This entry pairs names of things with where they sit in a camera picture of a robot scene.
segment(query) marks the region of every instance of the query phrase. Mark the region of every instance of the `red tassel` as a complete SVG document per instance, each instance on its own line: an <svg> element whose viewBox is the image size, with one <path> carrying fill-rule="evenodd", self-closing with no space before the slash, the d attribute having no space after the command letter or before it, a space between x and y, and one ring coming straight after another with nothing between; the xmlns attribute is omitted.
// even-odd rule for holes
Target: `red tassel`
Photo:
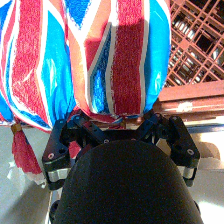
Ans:
<svg viewBox="0 0 224 224"><path fill-rule="evenodd" d="M76 141L70 142L69 145L69 154L72 159L75 159L75 157L78 155L79 151L81 150L80 146Z"/></svg>
<svg viewBox="0 0 224 224"><path fill-rule="evenodd" d="M12 153L17 167L22 168L24 173L40 174L42 171L20 123L12 125L11 129L14 134Z"/></svg>

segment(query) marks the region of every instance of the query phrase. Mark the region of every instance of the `union jack flag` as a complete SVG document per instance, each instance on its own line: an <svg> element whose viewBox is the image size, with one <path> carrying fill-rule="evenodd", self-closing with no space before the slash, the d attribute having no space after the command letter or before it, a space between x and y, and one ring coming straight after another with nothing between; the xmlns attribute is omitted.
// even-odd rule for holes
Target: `union jack flag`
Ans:
<svg viewBox="0 0 224 224"><path fill-rule="evenodd" d="M142 115L161 91L168 0L6 0L0 119L49 131L77 104L103 122Z"/></svg>

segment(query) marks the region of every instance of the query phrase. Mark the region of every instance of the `black robotic mount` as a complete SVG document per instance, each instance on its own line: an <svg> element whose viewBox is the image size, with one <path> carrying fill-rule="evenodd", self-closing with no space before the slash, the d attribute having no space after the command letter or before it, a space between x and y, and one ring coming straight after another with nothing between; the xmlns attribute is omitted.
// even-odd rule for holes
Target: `black robotic mount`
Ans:
<svg viewBox="0 0 224 224"><path fill-rule="evenodd" d="M172 116L167 120L160 114L153 114L136 130L102 131L80 113L69 122L58 120L54 125L42 158L48 187L52 191L63 187L74 163L98 145L117 140L136 140L156 145L160 138L165 139L171 148L170 158L173 162L184 167L183 179L186 185L192 186L200 153L180 117ZM81 147L75 161L71 160L68 149L72 141Z"/></svg>

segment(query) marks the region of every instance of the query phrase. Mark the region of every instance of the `blue fabric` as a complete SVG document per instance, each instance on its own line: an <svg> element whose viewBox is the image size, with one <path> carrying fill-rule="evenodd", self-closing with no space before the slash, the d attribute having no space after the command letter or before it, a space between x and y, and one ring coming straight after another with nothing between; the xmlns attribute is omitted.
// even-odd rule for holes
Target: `blue fabric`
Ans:
<svg viewBox="0 0 224 224"><path fill-rule="evenodd" d="M105 74L107 69L111 42L111 28L101 50L99 59L90 78L90 94L94 110L99 114L109 114L106 96Z"/></svg>
<svg viewBox="0 0 224 224"><path fill-rule="evenodd" d="M7 105L7 103L5 102L5 99L2 96L1 91L0 91L0 113L6 121L8 121L8 122L13 121L12 112L11 112L9 106Z"/></svg>
<svg viewBox="0 0 224 224"><path fill-rule="evenodd" d="M64 31L50 12L41 79L45 86L51 123L54 125L58 119L67 119L76 103Z"/></svg>
<svg viewBox="0 0 224 224"><path fill-rule="evenodd" d="M8 10L9 10L9 7L11 5L11 1L8 2L7 4L5 4L3 7L0 8L0 43L1 43L1 34L2 34L2 28L3 28L3 25L5 23L5 19L6 19L6 16L7 16L7 13L8 13Z"/></svg>
<svg viewBox="0 0 224 224"><path fill-rule="evenodd" d="M144 64L146 105L144 113L152 109L167 76L170 30L167 17L156 0L150 1L148 48Z"/></svg>
<svg viewBox="0 0 224 224"><path fill-rule="evenodd" d="M90 4L90 0L66 0L69 14L80 28Z"/></svg>

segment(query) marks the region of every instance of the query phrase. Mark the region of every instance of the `bolt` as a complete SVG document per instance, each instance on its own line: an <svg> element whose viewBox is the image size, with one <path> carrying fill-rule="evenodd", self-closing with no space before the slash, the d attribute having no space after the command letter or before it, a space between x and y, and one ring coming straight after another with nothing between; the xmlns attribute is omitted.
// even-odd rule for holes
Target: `bolt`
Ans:
<svg viewBox="0 0 224 224"><path fill-rule="evenodd" d="M192 149L188 149L187 152L188 152L188 154L190 154L191 156L194 155L194 151L193 151Z"/></svg>
<svg viewBox="0 0 224 224"><path fill-rule="evenodd" d="M54 153L50 153L49 155L48 155L48 159L53 159L54 158Z"/></svg>

